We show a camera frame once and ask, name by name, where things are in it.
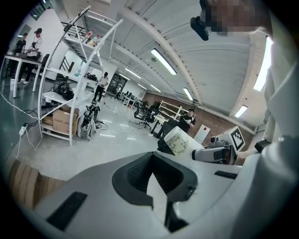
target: extension cord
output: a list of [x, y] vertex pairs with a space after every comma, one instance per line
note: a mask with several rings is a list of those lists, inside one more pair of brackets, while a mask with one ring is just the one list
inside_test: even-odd
[[21, 127], [21, 129], [20, 129], [20, 131], [19, 131], [19, 135], [20, 135], [20, 136], [23, 136], [23, 135], [25, 134], [25, 132], [26, 132], [26, 128], [27, 128], [27, 126], [25, 126], [25, 127], [22, 126], [22, 127]]

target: wooden panel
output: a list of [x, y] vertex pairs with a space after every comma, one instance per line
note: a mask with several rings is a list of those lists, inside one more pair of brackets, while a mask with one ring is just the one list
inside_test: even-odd
[[8, 178], [8, 188], [10, 191], [12, 191], [12, 188], [14, 185], [14, 177], [15, 177], [15, 174], [17, 173], [20, 163], [21, 163], [20, 161], [15, 160], [10, 169], [9, 178]]
[[32, 169], [28, 184], [27, 184], [27, 189], [26, 189], [26, 194], [25, 194], [25, 207], [29, 209], [33, 209], [34, 206], [34, 191], [36, 187], [36, 180], [38, 178], [39, 172], [37, 169]]
[[12, 195], [16, 201], [18, 200], [19, 187], [20, 187], [20, 183], [21, 183], [21, 179], [22, 179], [22, 175], [23, 175], [25, 167], [26, 167], [26, 165], [24, 163], [20, 163], [18, 170], [14, 177], [14, 183], [12, 186]]
[[32, 168], [30, 166], [26, 165], [23, 175], [22, 175], [22, 178], [21, 178], [19, 195], [18, 195], [18, 202], [21, 204], [24, 204], [24, 202], [25, 202], [25, 193], [26, 193], [27, 183], [29, 180], [31, 169]]
[[63, 183], [62, 180], [56, 179], [56, 180], [55, 180], [55, 190], [56, 190], [57, 188], [59, 188], [59, 187], [62, 185], [62, 183]]
[[47, 196], [47, 190], [48, 190], [48, 181], [49, 177], [42, 176], [41, 185], [40, 185], [40, 194], [39, 194], [39, 200], [42, 200], [45, 196]]
[[54, 192], [54, 189], [55, 189], [55, 179], [50, 177], [49, 180], [48, 180], [47, 195]]

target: box on shelf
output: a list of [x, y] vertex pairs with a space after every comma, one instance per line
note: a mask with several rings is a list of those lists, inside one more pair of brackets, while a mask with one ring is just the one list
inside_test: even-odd
[[[69, 134], [70, 126], [70, 112], [71, 108], [68, 106], [62, 106], [53, 113], [53, 129], [59, 132]], [[73, 122], [72, 122], [72, 135], [77, 132], [77, 125], [79, 120], [79, 109], [74, 110]]]
[[47, 125], [53, 125], [53, 115], [52, 116], [46, 116], [42, 119], [42, 123]]

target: desk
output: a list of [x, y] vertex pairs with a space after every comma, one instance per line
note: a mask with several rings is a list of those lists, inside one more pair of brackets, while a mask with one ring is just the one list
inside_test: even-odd
[[125, 103], [125, 102], [126, 102], [126, 100], [128, 100], [128, 102], [127, 102], [127, 105], [126, 105], [126, 106], [128, 106], [128, 104], [129, 104], [130, 100], [133, 102], [133, 104], [132, 104], [132, 107], [131, 107], [131, 109], [132, 109], [136, 101], [135, 101], [135, 100], [133, 100], [133, 99], [131, 99], [131, 98], [129, 98], [129, 97], [127, 97], [127, 96], [124, 96], [124, 97], [125, 97], [125, 100], [124, 100], [124, 102], [123, 102], [123, 103]]
[[[39, 72], [41, 71], [41, 67], [42, 67], [42, 63], [39, 61], [35, 61], [35, 60], [30, 60], [24, 57], [19, 57], [19, 56], [11, 56], [11, 55], [4, 55], [4, 59], [10, 59], [10, 60], [14, 60], [14, 61], [18, 61], [18, 67], [17, 67], [17, 71], [15, 73], [15, 81], [14, 81], [14, 93], [13, 93], [13, 97], [16, 98], [17, 96], [17, 87], [18, 87], [18, 79], [19, 79], [19, 73], [20, 73], [20, 69], [21, 69], [21, 65], [22, 63], [29, 63], [29, 64], [34, 64], [34, 65], [38, 65], [37, 71], [36, 71], [36, 77], [34, 79], [34, 84], [33, 84], [33, 92], [36, 91], [36, 83], [37, 83], [37, 79], [39, 76]], [[2, 68], [3, 68], [3, 63], [1, 66], [1, 70], [0, 70], [0, 75], [2, 74]]]
[[157, 115], [155, 115], [154, 117], [155, 117], [156, 123], [155, 123], [155, 126], [153, 127], [153, 129], [152, 129], [151, 132], [150, 132], [151, 134], [154, 133], [154, 130], [155, 130], [155, 128], [157, 127], [157, 125], [158, 125], [159, 122], [160, 122], [160, 124], [162, 125], [162, 124], [164, 124], [164, 122], [167, 122], [167, 121], [168, 121], [168, 119], [163, 119], [163, 118], [161, 118], [161, 117], [159, 117], [159, 116], [157, 116]]

